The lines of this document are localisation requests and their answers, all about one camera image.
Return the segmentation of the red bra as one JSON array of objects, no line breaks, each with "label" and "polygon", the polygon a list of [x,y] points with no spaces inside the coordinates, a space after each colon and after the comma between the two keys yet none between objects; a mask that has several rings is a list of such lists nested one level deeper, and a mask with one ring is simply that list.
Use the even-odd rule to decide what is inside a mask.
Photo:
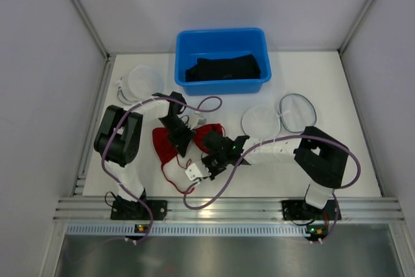
[{"label": "red bra", "polygon": [[[216,132],[219,134],[220,137],[224,137],[226,135],[225,128],[220,123],[214,123],[214,124],[206,124],[199,128],[195,129],[196,134],[193,137],[193,143],[198,147],[198,149],[207,154],[208,149],[203,146],[202,140],[207,136],[209,132]],[[165,128],[155,128],[152,131],[152,142],[154,149],[156,151],[156,154],[158,155],[158,158],[161,162],[161,172],[163,174],[164,179],[170,183],[180,194],[184,195],[185,191],[181,190],[165,173],[164,166],[168,164],[172,159],[176,158],[176,162],[179,167],[182,169],[187,169],[192,161],[187,160],[186,165],[182,166],[178,160],[178,152],[173,147],[173,145],[168,141],[167,139],[168,133]]]}]

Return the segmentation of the white mesh laundry bag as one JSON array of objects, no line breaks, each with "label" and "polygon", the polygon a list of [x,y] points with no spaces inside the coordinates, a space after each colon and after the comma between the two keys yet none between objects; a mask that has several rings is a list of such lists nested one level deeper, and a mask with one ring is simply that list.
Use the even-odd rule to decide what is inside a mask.
[{"label": "white mesh laundry bag", "polygon": [[300,134],[316,122],[317,112],[312,102],[299,93],[289,93],[276,107],[258,104],[247,109],[241,118],[241,127],[251,138],[268,139],[278,136],[282,129]]},{"label": "white mesh laundry bag", "polygon": [[117,97],[127,105],[148,99],[163,91],[161,75],[150,66],[140,65],[124,74],[117,82]]}]

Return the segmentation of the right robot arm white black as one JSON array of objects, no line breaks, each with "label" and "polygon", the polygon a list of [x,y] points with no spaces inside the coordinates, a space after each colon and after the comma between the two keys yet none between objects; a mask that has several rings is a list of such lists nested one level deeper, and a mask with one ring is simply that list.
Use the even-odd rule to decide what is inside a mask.
[{"label": "right robot arm white black", "polygon": [[305,217],[324,210],[334,190],[342,186],[346,164],[352,157],[350,150],[315,126],[307,126],[300,134],[254,139],[238,136],[235,139],[210,132],[202,140],[206,149],[196,163],[201,179],[214,180],[228,166],[253,166],[262,163],[292,163],[311,179],[305,192],[302,210]]}]

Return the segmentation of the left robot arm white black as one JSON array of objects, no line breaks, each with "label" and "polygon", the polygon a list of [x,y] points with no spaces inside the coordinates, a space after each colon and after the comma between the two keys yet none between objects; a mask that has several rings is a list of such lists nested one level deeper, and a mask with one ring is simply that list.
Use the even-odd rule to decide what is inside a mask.
[{"label": "left robot arm white black", "polygon": [[171,146],[177,154],[185,156],[195,131],[179,118],[184,106],[186,101],[182,94],[172,92],[170,95],[155,93],[130,109],[107,107],[93,147],[101,156],[104,172],[118,186],[110,219],[153,220],[164,207],[163,201],[147,200],[133,161],[139,151],[143,125],[156,119],[167,131],[167,142],[163,146]]}]

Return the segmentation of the blue plastic bin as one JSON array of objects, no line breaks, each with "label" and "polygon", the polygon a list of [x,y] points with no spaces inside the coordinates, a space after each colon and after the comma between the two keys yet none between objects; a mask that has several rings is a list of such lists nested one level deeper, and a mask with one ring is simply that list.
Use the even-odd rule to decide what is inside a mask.
[{"label": "blue plastic bin", "polygon": [[259,28],[177,35],[174,79],[188,95],[257,93],[271,77],[265,33]]}]

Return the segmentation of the black garment in bin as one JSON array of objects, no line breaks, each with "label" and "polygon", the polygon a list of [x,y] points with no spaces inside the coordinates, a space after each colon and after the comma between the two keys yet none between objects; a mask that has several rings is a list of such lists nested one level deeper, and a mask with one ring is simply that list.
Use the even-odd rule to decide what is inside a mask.
[{"label": "black garment in bin", "polygon": [[259,65],[252,54],[236,58],[198,58],[196,64],[185,71],[186,82],[213,80],[258,79]]}]

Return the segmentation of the aluminium mounting rail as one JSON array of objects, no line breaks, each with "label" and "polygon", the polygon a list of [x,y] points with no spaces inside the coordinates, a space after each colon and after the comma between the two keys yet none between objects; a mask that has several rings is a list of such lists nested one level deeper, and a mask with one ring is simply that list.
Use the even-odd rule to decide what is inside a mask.
[{"label": "aluminium mounting rail", "polygon": [[[224,198],[202,210],[189,210],[179,197],[167,197],[166,222],[243,222],[276,223],[283,220],[284,198]],[[405,221],[397,199],[390,197],[340,197],[344,223],[386,224]],[[102,197],[71,197],[58,201],[53,220],[108,221],[110,207]]]}]

